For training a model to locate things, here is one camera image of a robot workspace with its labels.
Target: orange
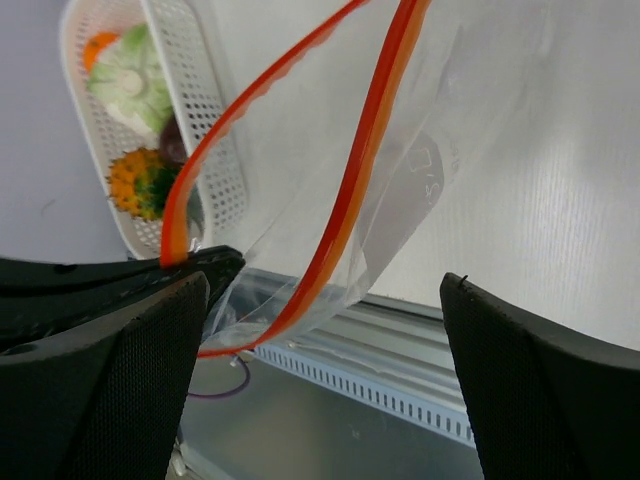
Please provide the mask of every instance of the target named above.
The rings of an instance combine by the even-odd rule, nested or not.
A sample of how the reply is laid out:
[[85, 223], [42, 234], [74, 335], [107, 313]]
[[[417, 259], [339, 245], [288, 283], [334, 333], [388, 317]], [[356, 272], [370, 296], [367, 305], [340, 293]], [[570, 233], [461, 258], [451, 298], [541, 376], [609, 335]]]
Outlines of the orange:
[[113, 32], [100, 32], [97, 35], [91, 37], [84, 47], [84, 68], [87, 72], [91, 72], [91, 67], [96, 62], [100, 52], [111, 45], [119, 38], [117, 33]]

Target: white basket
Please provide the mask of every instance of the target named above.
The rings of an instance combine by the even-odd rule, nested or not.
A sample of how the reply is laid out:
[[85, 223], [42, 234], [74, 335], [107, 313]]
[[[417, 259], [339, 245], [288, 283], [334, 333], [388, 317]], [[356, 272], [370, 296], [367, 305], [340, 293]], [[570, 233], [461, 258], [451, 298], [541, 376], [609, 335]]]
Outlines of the white basket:
[[[153, 36], [173, 108], [188, 153], [224, 110], [212, 60], [196, 16], [184, 0], [71, 0], [60, 32], [62, 65], [102, 187], [111, 162], [141, 146], [155, 148], [114, 120], [86, 90], [83, 50], [100, 31], [123, 32], [146, 22]], [[223, 139], [210, 153], [198, 179], [205, 228], [202, 246], [241, 220], [247, 194], [233, 141]], [[137, 258], [159, 254], [161, 222], [145, 222], [119, 212], [109, 201], [120, 233]]]

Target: purple cable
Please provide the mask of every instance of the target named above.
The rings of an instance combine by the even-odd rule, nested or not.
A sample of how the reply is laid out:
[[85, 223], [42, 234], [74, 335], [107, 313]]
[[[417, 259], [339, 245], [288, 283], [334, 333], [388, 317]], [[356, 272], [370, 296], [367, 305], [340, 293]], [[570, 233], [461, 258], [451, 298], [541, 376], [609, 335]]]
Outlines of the purple cable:
[[242, 370], [244, 371], [244, 380], [240, 385], [238, 385], [232, 390], [229, 390], [228, 392], [214, 393], [211, 395], [204, 395], [200, 393], [189, 392], [187, 396], [190, 398], [200, 398], [204, 400], [223, 400], [225, 398], [233, 397], [234, 395], [237, 395], [238, 393], [242, 392], [245, 388], [247, 388], [249, 386], [249, 382], [251, 381], [251, 372], [249, 371], [249, 366], [239, 356], [234, 355], [234, 357], [242, 367]]

